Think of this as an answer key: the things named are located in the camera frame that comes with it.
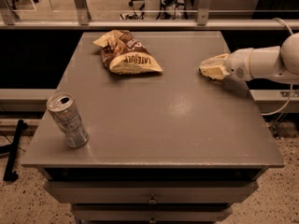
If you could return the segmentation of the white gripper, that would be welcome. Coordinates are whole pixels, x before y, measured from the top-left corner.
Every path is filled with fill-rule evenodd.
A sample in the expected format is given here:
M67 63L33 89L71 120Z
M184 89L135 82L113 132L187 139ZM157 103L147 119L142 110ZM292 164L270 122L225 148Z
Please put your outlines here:
M223 53L202 61L199 70L203 76L212 79L223 80L230 76L233 80L250 81L252 80L249 71L249 56L251 53L252 48L238 49L230 55L229 53Z

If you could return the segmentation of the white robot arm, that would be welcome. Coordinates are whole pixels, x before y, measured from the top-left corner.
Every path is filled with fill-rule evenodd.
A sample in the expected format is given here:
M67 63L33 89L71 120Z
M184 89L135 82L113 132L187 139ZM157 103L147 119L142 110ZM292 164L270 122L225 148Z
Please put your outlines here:
M238 49L206 59L199 65L204 77L239 81L268 79L282 84L299 84L299 33L290 35L281 46Z

